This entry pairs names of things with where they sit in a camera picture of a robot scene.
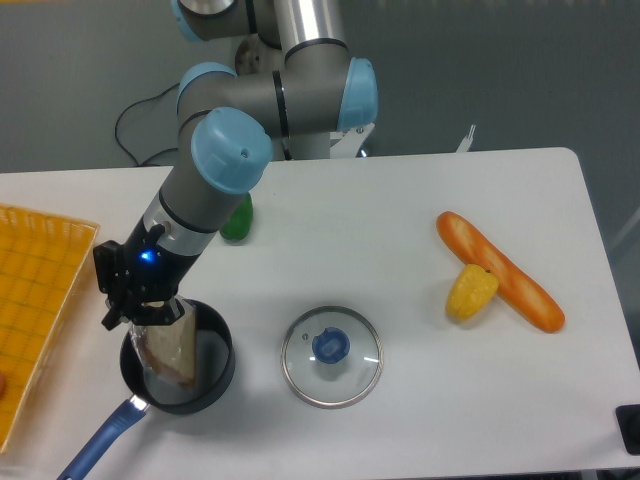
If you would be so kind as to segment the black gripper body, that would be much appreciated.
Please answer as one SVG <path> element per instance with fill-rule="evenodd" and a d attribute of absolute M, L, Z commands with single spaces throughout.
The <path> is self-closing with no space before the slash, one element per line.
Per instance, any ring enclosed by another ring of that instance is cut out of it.
<path fill-rule="evenodd" d="M 93 249 L 99 290 L 121 303 L 128 317 L 141 303 L 177 298 L 180 282 L 197 260 L 162 247 L 164 234 L 163 226 L 147 229 L 138 222 L 125 243 L 109 240 Z"/>

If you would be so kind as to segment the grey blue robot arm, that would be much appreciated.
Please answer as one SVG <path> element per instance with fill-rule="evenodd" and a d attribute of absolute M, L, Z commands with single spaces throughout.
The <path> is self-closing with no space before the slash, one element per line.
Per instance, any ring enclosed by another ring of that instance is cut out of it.
<path fill-rule="evenodd" d="M 175 1 L 183 34 L 254 34 L 281 54 L 272 71 L 191 67 L 176 95 L 177 164 L 123 243 L 93 251 L 103 326 L 168 326 L 185 313 L 181 280 L 246 194 L 277 140 L 347 131 L 378 113 L 374 69 L 350 55 L 335 1 Z"/>

